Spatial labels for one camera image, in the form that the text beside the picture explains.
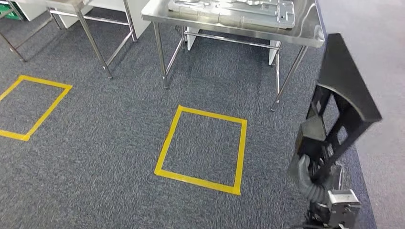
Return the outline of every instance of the metal frame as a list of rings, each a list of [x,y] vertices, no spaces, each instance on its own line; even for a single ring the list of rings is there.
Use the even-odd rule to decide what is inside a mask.
[[[298,52],[298,55],[293,63],[293,65],[291,66],[290,71],[288,72],[288,75],[283,83],[283,85],[280,88],[280,56],[279,56],[279,51],[280,51],[280,47],[281,47],[281,43],[278,47],[276,46],[272,46],[272,45],[268,45],[268,44],[262,44],[262,43],[256,43],[256,42],[246,42],[246,41],[241,41],[241,40],[235,40],[235,39],[230,39],[230,38],[226,38],[226,37],[221,37],[221,36],[214,36],[214,35],[210,35],[210,34],[204,34],[204,33],[193,33],[193,32],[188,32],[186,31],[185,27],[182,27],[182,36],[180,39],[179,44],[177,45],[176,50],[174,51],[173,56],[171,57],[168,66],[166,67],[165,62],[164,62],[164,56],[163,56],[163,48],[162,48],[162,42],[161,42],[161,38],[160,38],[160,29],[159,29],[159,23],[158,22],[153,22],[153,28],[155,30],[155,37],[156,37],[156,44],[158,47],[158,54],[159,54],[159,60],[160,60],[160,70],[161,70],[161,74],[162,74],[162,78],[163,78],[163,84],[164,84],[164,88],[169,88],[169,81],[168,81],[168,74],[170,72],[170,69],[174,63],[174,60],[177,57],[177,54],[181,48],[181,46],[183,46],[183,50],[186,50],[185,47],[185,43],[187,41],[187,35],[190,36],[196,36],[196,37],[205,37],[205,38],[210,38],[210,39],[214,39],[214,40],[221,40],[221,41],[227,41],[227,42],[233,42],[233,43],[239,43],[239,44],[247,44],[247,45],[252,45],[252,46],[257,46],[257,47],[263,47],[263,48],[268,48],[268,49],[272,49],[272,50],[276,50],[276,57],[275,57],[275,64],[276,64],[276,99],[274,100],[272,106],[271,106],[271,111],[275,111],[277,105],[279,104],[279,100],[280,97],[282,96],[282,94],[285,91],[285,88],[288,84],[288,82],[291,80],[291,76],[295,73],[295,71],[297,70],[299,64],[301,63],[302,59],[304,58],[304,55],[308,49],[308,46],[302,46],[301,49]]]
[[[0,15],[0,19],[3,18],[4,16],[6,16],[7,14],[11,13],[11,12],[15,12],[19,18],[21,20],[23,20],[22,16],[18,13],[17,9],[13,6],[13,4],[8,0],[7,1],[8,4],[10,5],[11,9],[7,12],[5,12],[4,14]],[[73,13],[67,13],[67,12],[62,12],[62,11],[58,11],[56,9],[53,8],[47,8],[49,14],[51,15],[51,17],[49,19],[47,19],[43,24],[41,24],[38,28],[36,28],[32,33],[30,33],[22,42],[20,42],[18,45],[13,46],[11,45],[11,43],[0,33],[0,37],[2,37],[6,43],[9,45],[10,50],[14,53],[16,53],[16,55],[18,55],[18,57],[20,58],[21,61],[26,61],[22,55],[17,51],[17,49],[23,45],[27,40],[29,40],[32,36],[34,36],[37,32],[39,32],[43,27],[45,27],[48,23],[50,23],[51,21],[55,21],[56,25],[58,26],[59,29],[61,29],[63,26],[59,23],[58,19],[55,17],[55,15],[64,15],[64,16],[70,16],[70,17],[77,17],[83,27],[83,29],[85,30],[85,33],[91,43],[91,46],[97,56],[97,58],[100,60],[101,64],[103,65],[103,69],[107,71],[108,74],[108,78],[112,79],[112,75],[111,72],[109,70],[109,65],[111,64],[111,62],[114,60],[114,58],[118,55],[119,51],[122,49],[122,47],[124,47],[125,43],[128,41],[128,39],[130,37],[132,37],[132,41],[136,42],[137,41],[137,36],[135,34],[135,28],[133,25],[133,21],[132,21],[132,17],[131,17],[131,13],[129,12],[129,6],[128,6],[128,0],[123,0],[124,2],[124,6],[125,6],[125,14],[127,16],[127,22],[124,21],[117,21],[117,20],[112,20],[112,19],[107,19],[107,18],[100,18],[100,17],[93,17],[93,16],[85,16],[82,14],[82,12],[80,11],[80,9],[76,9],[75,10],[75,14]],[[96,44],[96,42],[94,41],[94,38],[90,32],[90,29],[88,27],[88,24],[86,22],[86,19],[88,20],[93,20],[93,21],[101,21],[101,22],[107,22],[107,23],[112,23],[112,24],[118,24],[118,25],[126,25],[129,26],[129,30],[130,32],[128,33],[128,35],[125,36],[124,40],[121,42],[121,44],[115,49],[115,51],[112,53],[112,55],[105,60],[104,57],[101,55],[101,52]]]

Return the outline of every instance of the gray cable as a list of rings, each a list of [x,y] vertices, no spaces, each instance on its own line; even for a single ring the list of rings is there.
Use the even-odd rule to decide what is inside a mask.
[[[308,155],[303,155],[298,162],[298,185],[299,191],[309,201],[314,203],[323,203],[325,200],[325,189],[311,181],[308,166],[311,159]]]

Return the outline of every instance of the stainless steel table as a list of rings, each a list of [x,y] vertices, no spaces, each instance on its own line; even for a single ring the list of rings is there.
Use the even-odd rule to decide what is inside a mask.
[[[22,3],[30,3],[30,4],[36,4],[36,5],[43,5],[44,7],[47,8],[48,12],[50,13],[51,17],[46,20],[45,23],[43,23],[41,26],[39,26],[37,29],[35,29],[24,41],[20,42],[20,44],[13,46],[1,33],[0,37],[3,38],[6,43],[9,45],[10,50],[18,57],[20,58],[21,61],[25,61],[22,55],[17,51],[17,48],[20,47],[22,44],[24,44],[28,39],[30,39],[33,35],[35,35],[39,30],[41,30],[45,25],[47,25],[50,21],[55,21],[58,28],[61,29],[63,25],[60,24],[58,19],[55,17],[55,15],[64,15],[64,16],[70,16],[70,17],[77,17],[80,21],[80,23],[83,26],[83,29],[86,32],[86,35],[93,47],[94,52],[96,53],[96,56],[100,60],[101,64],[103,65],[103,69],[106,70],[107,75],[109,78],[112,78],[111,72],[108,68],[108,66],[111,64],[113,59],[117,56],[119,51],[122,49],[124,44],[128,41],[130,37],[132,37],[132,41],[136,42],[137,37],[135,34],[135,29],[133,26],[132,22],[132,17],[129,12],[129,6],[128,6],[128,0],[123,0],[124,2],[124,7],[125,7],[125,13],[127,15],[127,21],[117,21],[117,20],[112,20],[112,19],[107,19],[107,18],[100,18],[100,17],[93,17],[93,16],[87,16],[83,15],[82,9],[87,6],[92,0],[14,0],[16,2],[22,2]],[[7,15],[10,12],[15,12],[19,18],[22,20],[22,16],[18,13],[18,11],[15,9],[13,4],[8,0],[7,1],[10,4],[11,9],[7,11],[6,13],[0,15],[0,19]],[[119,24],[119,25],[126,25],[129,27],[129,33],[128,35],[124,38],[124,40],[121,42],[121,44],[116,48],[116,50],[113,52],[113,54],[108,58],[104,59],[104,57],[101,55],[100,50],[98,49],[98,46],[96,42],[94,41],[94,38],[90,32],[90,29],[87,25],[86,19],[88,20],[94,20],[94,21],[102,21],[102,22],[107,22],[107,23],[113,23],[113,24]]]
[[[178,12],[172,12],[168,10],[168,3],[170,0],[150,0],[149,3],[143,8],[141,14],[143,20],[152,21],[155,29],[156,42],[158,45],[158,52],[160,58],[160,68],[162,72],[162,78],[164,81],[164,87],[169,87],[168,74],[173,65],[173,62],[181,49],[185,49],[186,35],[199,36],[229,42],[236,42],[242,44],[248,44],[253,46],[265,47],[269,49],[276,50],[276,91],[277,97],[272,105],[272,111],[275,110],[276,105],[279,102],[279,99],[285,87],[289,82],[291,76],[294,74],[298,68],[301,60],[303,59],[305,52],[308,47],[319,48],[325,42],[325,35],[323,32],[323,22],[319,15],[319,7],[317,0],[293,0],[295,8],[295,27],[290,30],[278,29],[272,27],[258,26],[252,24],[240,24],[238,22],[222,22],[217,23],[217,21],[210,21],[206,17],[198,17],[193,15],[179,14]],[[160,40],[160,30],[159,23],[170,23],[183,27],[182,38],[168,64],[165,66],[163,49]],[[271,46],[269,44],[246,42],[241,40],[229,39],[226,37],[213,36],[204,33],[192,33],[187,32],[185,27],[193,27],[201,30],[224,32],[236,35],[242,35],[247,37],[260,38],[265,40],[276,40],[281,42],[288,42],[293,44],[302,45],[301,49],[298,52],[298,55],[288,72],[286,80],[280,88],[279,84],[279,48],[280,46]]]

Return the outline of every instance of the table top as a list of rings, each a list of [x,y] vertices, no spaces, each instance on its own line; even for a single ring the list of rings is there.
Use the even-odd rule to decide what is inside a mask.
[[[325,42],[322,28],[323,22],[318,12],[318,0],[292,0],[295,10],[295,26],[292,29],[240,24],[232,21],[214,23],[210,22],[207,18],[169,11],[167,6],[169,1],[150,0],[141,12],[143,20],[266,40],[276,40],[316,48],[322,46]]]

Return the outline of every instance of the table leg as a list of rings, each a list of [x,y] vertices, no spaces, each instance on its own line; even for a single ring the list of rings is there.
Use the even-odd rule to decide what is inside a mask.
[[[109,78],[109,79],[112,79],[112,75],[111,75],[111,72],[110,72],[110,70],[109,70],[109,68],[108,68],[108,65],[106,64],[106,61],[104,60],[103,56],[101,55],[100,50],[98,49],[97,44],[96,44],[96,42],[94,41],[93,36],[91,35],[90,29],[89,29],[89,27],[88,27],[88,24],[87,24],[87,22],[86,22],[86,20],[85,20],[85,18],[84,18],[84,16],[83,16],[83,14],[82,14],[82,12],[81,12],[80,10],[77,10],[77,11],[76,11],[76,14],[77,14],[77,18],[79,19],[80,23],[81,23],[82,26],[83,26],[83,29],[84,29],[85,32],[86,32],[86,35],[87,35],[87,37],[88,37],[88,39],[89,39],[89,41],[90,41],[90,43],[91,43],[91,46],[92,46],[93,49],[94,49],[94,52],[96,53],[98,59],[99,59],[100,62],[102,63],[104,70],[107,71],[108,78]]]
[[[18,12],[18,10],[15,8],[15,6],[13,5],[13,3],[10,0],[7,0],[7,3],[9,4],[10,8],[13,9],[14,13],[20,18],[20,20],[24,20],[24,18],[21,16],[20,12]]]
[[[132,21],[132,16],[131,16],[131,12],[129,10],[129,6],[128,6],[128,0],[124,0],[124,7],[125,7],[125,14],[127,15],[127,20],[129,23],[129,29],[132,32],[132,41],[133,42],[137,42],[137,35],[135,34],[135,27],[134,27],[134,23]]]
[[[183,52],[185,52],[187,50],[187,35],[184,33],[186,31],[186,27],[183,26],[181,29],[181,34],[183,36]]]
[[[51,9],[49,7],[46,8],[46,10],[49,12],[49,14],[51,15],[53,21],[56,23],[56,26],[58,27],[58,29],[62,29],[62,26],[59,24],[59,21],[56,19],[56,16],[51,13]]]
[[[15,53],[15,54],[18,56],[18,58],[20,59],[20,61],[25,62],[24,57],[21,56],[21,54],[14,48],[14,46],[9,42],[9,40],[7,40],[7,39],[3,36],[3,34],[1,34],[1,33],[0,33],[0,37],[9,45],[10,51],[12,51],[13,53]]]
[[[302,46],[301,49],[298,52],[298,55],[294,61],[294,63],[292,64],[292,67],[290,69],[290,71],[288,72],[287,78],[284,81],[283,85],[281,86],[280,91],[277,93],[277,97],[275,99],[275,101],[273,102],[273,105],[271,106],[271,111],[275,111],[276,110],[276,106],[280,100],[280,97],[282,96],[282,94],[284,93],[284,90],[286,88],[287,83],[290,81],[291,76],[295,73],[295,71],[297,70],[299,64],[301,63],[302,59],[304,58],[305,53],[307,52],[308,46]]]
[[[155,30],[156,44],[158,45],[158,53],[159,53],[159,60],[160,60],[160,70],[162,72],[162,78],[163,78],[164,87],[169,88],[169,81],[167,79],[166,67],[165,67],[165,63],[164,63],[162,41],[160,39],[159,23],[154,22],[153,23],[153,28]]]
[[[278,50],[276,53],[276,93],[277,95],[280,94],[280,55]]]

